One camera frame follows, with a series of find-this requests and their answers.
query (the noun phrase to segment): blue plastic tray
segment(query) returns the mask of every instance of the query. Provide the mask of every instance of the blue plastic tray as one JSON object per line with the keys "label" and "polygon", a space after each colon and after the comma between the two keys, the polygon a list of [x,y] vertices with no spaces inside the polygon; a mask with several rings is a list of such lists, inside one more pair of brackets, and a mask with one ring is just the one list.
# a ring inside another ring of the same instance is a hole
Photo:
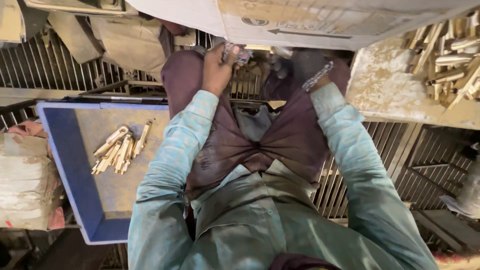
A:
{"label": "blue plastic tray", "polygon": [[[125,243],[137,186],[169,122],[168,106],[41,102],[37,111],[85,242]],[[124,175],[114,173],[111,166],[91,174],[93,151],[111,133],[126,124],[139,138],[147,121],[153,123],[147,145]]]}

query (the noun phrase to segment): workbench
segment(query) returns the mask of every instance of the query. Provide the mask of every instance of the workbench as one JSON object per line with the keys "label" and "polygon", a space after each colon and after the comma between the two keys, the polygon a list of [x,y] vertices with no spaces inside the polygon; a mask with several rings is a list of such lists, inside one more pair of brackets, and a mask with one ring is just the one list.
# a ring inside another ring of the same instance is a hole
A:
{"label": "workbench", "polygon": [[480,129],[480,102],[463,99],[445,111],[427,97],[424,70],[408,74],[413,57],[402,49],[405,35],[360,49],[353,60],[346,100],[365,117]]}

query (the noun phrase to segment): shirt sleeve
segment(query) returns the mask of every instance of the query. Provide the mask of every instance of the shirt sleeve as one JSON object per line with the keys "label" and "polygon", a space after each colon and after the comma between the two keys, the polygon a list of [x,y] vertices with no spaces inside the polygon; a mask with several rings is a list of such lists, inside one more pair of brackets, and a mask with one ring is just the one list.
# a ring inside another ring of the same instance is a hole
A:
{"label": "shirt sleeve", "polygon": [[438,269],[361,124],[364,117],[334,83],[313,91],[311,100],[347,185],[349,228],[390,253],[404,269]]}
{"label": "shirt sleeve", "polygon": [[179,269],[192,240],[183,187],[212,126],[218,98],[200,90],[170,121],[137,190],[128,234],[129,269]]}

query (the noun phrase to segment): printed arrow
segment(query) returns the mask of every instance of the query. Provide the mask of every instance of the printed arrow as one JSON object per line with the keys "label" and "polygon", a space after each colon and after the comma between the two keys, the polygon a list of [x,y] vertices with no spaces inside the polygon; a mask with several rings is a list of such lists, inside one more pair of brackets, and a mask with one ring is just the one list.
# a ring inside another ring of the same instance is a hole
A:
{"label": "printed arrow", "polygon": [[352,37],[346,37],[346,36],[334,36],[334,35],[322,35],[322,34],[307,34],[307,33],[297,33],[297,32],[288,32],[288,31],[282,31],[279,28],[273,29],[273,30],[268,30],[268,32],[273,33],[273,34],[290,34],[290,35],[300,35],[300,36],[311,36],[311,37],[332,37],[332,38],[343,38],[343,39],[351,39]]}

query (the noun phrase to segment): person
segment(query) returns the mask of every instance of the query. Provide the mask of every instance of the person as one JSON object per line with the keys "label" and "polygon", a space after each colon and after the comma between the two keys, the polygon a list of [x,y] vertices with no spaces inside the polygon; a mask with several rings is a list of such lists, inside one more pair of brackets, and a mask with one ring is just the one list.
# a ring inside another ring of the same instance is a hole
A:
{"label": "person", "polygon": [[[344,100],[347,65],[294,52],[290,75],[276,80],[273,70],[265,83],[266,97],[287,102],[253,142],[223,93],[239,47],[225,61],[223,50],[175,52],[163,67],[171,120],[138,187],[129,268],[438,269],[363,117]],[[310,199],[328,148],[347,185],[348,228]]]}

